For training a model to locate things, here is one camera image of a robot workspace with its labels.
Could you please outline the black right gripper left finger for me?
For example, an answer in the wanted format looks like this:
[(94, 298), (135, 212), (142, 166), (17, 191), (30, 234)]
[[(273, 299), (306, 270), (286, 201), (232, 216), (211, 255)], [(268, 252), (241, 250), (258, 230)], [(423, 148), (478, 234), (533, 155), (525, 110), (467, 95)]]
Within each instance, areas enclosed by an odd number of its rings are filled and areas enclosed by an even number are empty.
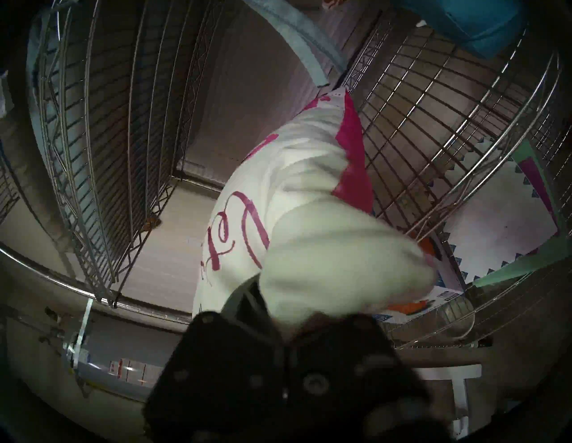
[(146, 401), (151, 442), (211, 442), (262, 418), (283, 399), (284, 348), (259, 276), (198, 311)]

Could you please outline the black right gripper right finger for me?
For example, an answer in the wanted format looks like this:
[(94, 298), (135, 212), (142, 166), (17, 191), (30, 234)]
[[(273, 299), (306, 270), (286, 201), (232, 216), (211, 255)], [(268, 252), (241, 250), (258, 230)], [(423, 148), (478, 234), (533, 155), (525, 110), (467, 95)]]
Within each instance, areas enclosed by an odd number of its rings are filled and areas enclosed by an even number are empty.
[(302, 442), (448, 442), (432, 397), (370, 316), (314, 314), (286, 347), (286, 405)]

